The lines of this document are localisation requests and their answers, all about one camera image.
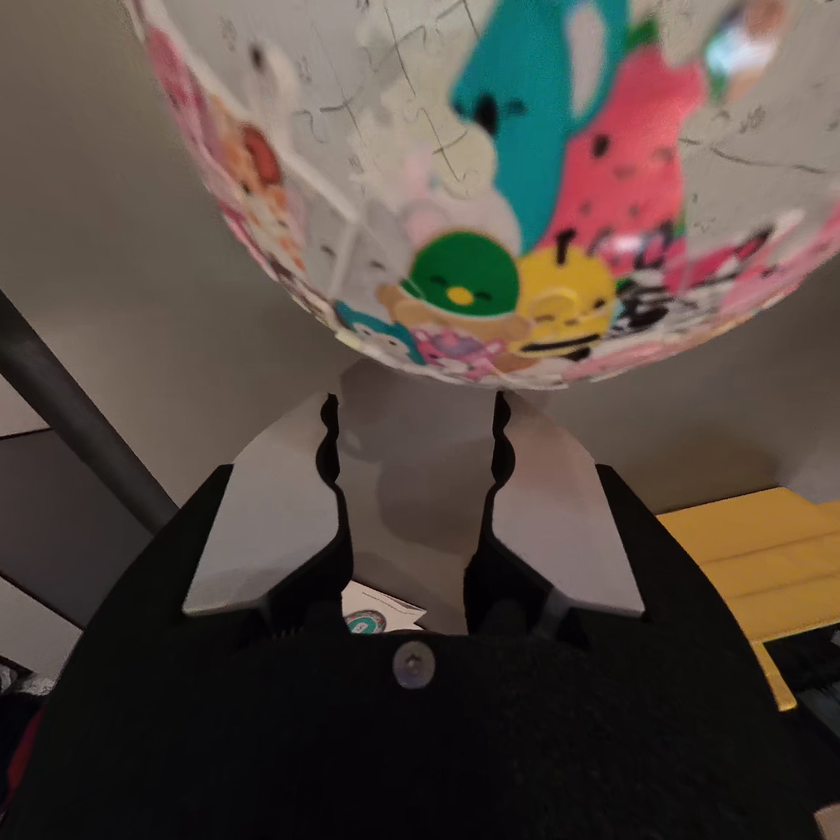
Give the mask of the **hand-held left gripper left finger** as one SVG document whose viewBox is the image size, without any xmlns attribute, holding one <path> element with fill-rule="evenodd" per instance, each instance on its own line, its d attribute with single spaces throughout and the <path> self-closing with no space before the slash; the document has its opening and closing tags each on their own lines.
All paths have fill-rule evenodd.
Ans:
<svg viewBox="0 0 840 840">
<path fill-rule="evenodd" d="M 315 395 L 236 457 L 182 610 L 259 614 L 273 634 L 346 634 L 342 593 L 354 570 L 338 484 L 339 400 Z"/>
</svg>

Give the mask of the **colourful puzzle ball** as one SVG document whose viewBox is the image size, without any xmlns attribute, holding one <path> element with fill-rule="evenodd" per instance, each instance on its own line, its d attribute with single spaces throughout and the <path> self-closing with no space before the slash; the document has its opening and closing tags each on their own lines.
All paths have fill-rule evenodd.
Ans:
<svg viewBox="0 0 840 840">
<path fill-rule="evenodd" d="M 553 391 L 838 253 L 838 2 L 123 2 L 227 226 L 337 339 Z"/>
</svg>

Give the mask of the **white printed sheet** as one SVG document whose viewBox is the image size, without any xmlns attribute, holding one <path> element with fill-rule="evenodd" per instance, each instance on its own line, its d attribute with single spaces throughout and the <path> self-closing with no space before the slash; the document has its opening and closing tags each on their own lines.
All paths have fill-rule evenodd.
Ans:
<svg viewBox="0 0 840 840">
<path fill-rule="evenodd" d="M 342 615 L 351 634 L 375 635 L 421 631 L 426 611 L 351 581 L 342 592 Z"/>
</svg>

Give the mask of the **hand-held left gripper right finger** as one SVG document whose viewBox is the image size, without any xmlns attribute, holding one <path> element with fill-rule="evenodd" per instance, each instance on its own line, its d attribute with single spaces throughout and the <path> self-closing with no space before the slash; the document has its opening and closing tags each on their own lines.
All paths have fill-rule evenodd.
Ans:
<svg viewBox="0 0 840 840">
<path fill-rule="evenodd" d="M 593 457 L 523 397 L 498 392 L 492 484 L 464 574 L 471 635 L 573 636 L 583 613 L 645 604 Z"/>
</svg>

